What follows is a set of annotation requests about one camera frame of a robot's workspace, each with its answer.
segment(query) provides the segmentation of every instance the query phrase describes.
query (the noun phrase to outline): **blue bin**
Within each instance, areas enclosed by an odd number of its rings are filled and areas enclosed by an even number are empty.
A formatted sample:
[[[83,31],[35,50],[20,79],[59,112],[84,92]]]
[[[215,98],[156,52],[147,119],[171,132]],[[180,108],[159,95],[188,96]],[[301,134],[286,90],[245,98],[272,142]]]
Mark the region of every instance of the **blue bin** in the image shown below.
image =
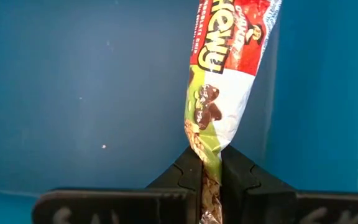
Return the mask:
[[[0,224],[55,187],[145,187],[183,152],[197,4],[0,0]],[[300,189],[358,191],[355,27],[358,3],[284,1],[233,140]]]

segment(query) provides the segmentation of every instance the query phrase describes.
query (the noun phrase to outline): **red label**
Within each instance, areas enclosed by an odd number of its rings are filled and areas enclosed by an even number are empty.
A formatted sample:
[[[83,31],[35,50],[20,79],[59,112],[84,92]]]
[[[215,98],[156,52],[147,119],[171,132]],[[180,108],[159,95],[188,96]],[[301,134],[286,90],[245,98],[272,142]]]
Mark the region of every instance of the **red label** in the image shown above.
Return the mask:
[[[191,65],[256,75],[266,36],[267,0],[204,0],[196,17]]]

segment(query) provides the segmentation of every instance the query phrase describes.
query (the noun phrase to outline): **blue plastic wall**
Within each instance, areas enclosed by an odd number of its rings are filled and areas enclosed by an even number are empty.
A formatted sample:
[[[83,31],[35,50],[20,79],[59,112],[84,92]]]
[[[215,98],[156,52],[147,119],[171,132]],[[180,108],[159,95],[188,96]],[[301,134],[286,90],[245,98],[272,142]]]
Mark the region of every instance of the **blue plastic wall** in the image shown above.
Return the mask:
[[[355,191],[358,4],[322,2],[284,2],[234,145],[296,187]],[[138,188],[163,172],[188,144],[196,8],[0,0],[0,189]]]

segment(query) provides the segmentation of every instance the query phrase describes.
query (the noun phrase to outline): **granola bar wrapper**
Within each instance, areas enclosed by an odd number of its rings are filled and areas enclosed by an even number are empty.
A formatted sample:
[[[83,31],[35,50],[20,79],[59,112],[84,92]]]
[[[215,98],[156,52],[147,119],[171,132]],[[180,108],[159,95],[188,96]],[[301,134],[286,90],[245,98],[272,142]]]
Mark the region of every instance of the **granola bar wrapper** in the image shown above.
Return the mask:
[[[200,0],[185,132],[204,162],[201,223],[222,223],[220,152],[232,141],[281,0]]]

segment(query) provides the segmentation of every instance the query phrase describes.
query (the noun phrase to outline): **snack wrapper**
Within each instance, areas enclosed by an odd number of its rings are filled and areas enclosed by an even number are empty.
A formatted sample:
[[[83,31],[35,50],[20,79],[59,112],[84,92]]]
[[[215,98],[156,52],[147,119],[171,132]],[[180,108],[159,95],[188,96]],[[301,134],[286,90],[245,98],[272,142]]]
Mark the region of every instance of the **snack wrapper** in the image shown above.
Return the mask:
[[[201,223],[223,222],[220,152],[237,131],[280,6],[281,0],[200,0],[185,132],[204,163]]]

